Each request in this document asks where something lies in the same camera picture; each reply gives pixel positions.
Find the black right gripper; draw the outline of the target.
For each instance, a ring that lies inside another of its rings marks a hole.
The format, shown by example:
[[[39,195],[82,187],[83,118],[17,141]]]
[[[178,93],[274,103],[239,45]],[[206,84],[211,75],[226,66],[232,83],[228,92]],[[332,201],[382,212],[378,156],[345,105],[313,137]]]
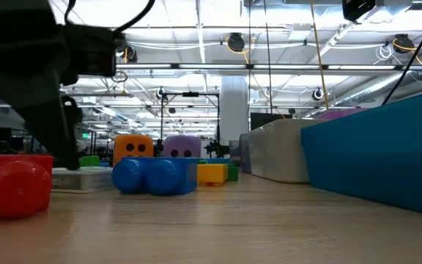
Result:
[[[375,7],[376,0],[342,0],[345,20],[356,21]]]

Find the white building pillar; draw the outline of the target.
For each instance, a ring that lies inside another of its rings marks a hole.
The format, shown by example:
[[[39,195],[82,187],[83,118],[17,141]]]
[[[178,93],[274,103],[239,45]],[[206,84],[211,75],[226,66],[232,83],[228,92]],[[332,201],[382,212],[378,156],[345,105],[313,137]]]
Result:
[[[248,86],[245,76],[223,76],[220,90],[220,133],[224,144],[248,132]]]

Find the purple foam die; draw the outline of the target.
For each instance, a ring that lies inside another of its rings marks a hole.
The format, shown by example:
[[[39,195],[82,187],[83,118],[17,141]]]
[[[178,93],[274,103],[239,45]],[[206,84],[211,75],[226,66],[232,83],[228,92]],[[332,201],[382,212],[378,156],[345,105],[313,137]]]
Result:
[[[172,158],[200,158],[201,140],[197,136],[168,136],[162,154]]]

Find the green rectangular block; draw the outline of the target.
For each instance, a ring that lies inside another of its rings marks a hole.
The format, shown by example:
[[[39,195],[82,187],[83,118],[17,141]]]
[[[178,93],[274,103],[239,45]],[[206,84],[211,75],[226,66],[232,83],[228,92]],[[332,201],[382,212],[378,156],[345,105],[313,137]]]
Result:
[[[87,155],[82,156],[78,159],[79,164],[81,167],[88,167],[88,166],[99,166],[100,165],[100,158],[98,155]]]

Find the long ceiling light rail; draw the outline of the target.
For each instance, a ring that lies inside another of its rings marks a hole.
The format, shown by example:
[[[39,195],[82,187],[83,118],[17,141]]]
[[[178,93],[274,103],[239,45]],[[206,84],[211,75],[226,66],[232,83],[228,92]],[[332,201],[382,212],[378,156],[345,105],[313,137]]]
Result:
[[[340,76],[389,76],[392,74],[413,72],[422,75],[422,65],[413,65],[406,70],[404,65],[268,65],[268,64],[195,64],[195,63],[162,63],[162,64],[118,64],[117,70],[146,71],[187,71],[200,73],[237,74],[271,73],[275,75],[317,75],[322,71],[326,75]]]

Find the large blue block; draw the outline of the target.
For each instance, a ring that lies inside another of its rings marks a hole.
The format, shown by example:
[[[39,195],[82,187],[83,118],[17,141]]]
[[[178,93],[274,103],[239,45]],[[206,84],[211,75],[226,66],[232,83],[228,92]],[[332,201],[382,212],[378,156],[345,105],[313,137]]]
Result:
[[[123,194],[183,195],[196,190],[200,158],[125,157],[111,173]]]

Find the background black rig frame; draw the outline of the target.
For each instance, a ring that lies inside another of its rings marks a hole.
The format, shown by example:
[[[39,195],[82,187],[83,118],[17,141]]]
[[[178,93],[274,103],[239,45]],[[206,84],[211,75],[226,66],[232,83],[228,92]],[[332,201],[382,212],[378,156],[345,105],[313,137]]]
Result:
[[[226,146],[221,144],[221,101],[220,95],[218,93],[211,93],[211,92],[164,92],[162,91],[162,95],[160,98],[160,139],[158,140],[158,149],[163,150],[163,118],[164,118],[164,99],[165,96],[171,96],[169,99],[169,103],[175,99],[176,96],[182,96],[184,98],[197,98],[200,96],[204,96],[208,99],[209,102],[217,109],[217,117],[216,117],[216,135],[215,139],[205,147],[207,153],[212,156],[212,152],[216,154],[217,158],[223,158],[227,153],[228,150]]]

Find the teal plastic bin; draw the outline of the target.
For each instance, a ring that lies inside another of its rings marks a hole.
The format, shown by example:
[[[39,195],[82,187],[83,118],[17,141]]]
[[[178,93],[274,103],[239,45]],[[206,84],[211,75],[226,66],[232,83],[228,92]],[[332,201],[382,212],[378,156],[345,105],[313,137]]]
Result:
[[[314,188],[422,213],[422,95],[303,128]]]

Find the large black screen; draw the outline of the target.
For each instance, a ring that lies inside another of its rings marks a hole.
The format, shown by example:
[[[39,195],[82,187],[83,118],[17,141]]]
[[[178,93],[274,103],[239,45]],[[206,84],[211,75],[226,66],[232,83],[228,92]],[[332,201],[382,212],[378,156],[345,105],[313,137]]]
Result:
[[[268,113],[251,112],[250,114],[251,130],[253,131],[275,120],[284,120],[284,119],[292,119],[292,118],[293,118],[292,114],[268,114]]]

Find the large red block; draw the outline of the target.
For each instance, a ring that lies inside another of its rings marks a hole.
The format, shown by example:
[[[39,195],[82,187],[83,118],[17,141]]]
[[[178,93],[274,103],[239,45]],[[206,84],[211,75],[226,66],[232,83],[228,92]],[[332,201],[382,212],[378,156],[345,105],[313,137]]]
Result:
[[[0,218],[22,218],[49,208],[53,157],[0,154]]]

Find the light grey plastic bin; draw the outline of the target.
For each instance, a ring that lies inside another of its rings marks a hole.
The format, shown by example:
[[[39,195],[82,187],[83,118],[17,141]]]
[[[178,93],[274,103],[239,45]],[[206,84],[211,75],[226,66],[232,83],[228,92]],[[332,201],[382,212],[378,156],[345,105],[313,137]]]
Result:
[[[319,120],[272,121],[247,133],[251,174],[278,183],[309,183],[301,130]]]

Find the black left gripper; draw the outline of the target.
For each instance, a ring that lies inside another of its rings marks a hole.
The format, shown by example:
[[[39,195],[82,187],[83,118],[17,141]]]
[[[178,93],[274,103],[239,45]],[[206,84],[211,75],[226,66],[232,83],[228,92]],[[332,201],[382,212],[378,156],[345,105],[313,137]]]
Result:
[[[68,170],[80,168],[75,127],[83,112],[70,96],[59,98],[67,67],[62,27],[17,26],[0,31],[0,99],[23,109],[25,128]]]

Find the orange foam die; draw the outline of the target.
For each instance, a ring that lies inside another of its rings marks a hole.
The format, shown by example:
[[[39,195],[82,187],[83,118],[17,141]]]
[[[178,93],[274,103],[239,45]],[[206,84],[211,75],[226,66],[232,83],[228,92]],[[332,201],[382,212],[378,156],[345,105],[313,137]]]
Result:
[[[144,135],[119,135],[114,142],[114,161],[123,157],[153,157],[153,140]]]

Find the yellow brick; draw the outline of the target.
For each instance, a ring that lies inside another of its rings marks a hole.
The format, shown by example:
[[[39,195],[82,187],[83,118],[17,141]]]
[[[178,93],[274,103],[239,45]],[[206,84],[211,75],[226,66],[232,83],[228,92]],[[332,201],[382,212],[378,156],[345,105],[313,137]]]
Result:
[[[227,164],[199,164],[197,166],[197,183],[200,186],[223,186],[228,180]]]

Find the transparent grey plastic bin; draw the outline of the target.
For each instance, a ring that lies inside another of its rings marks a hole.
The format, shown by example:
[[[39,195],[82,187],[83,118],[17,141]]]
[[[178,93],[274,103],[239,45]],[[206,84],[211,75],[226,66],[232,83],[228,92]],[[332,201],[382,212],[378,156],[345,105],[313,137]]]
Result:
[[[249,149],[250,134],[241,134],[238,140],[229,141],[230,160],[241,168],[243,173],[251,173],[251,158]]]

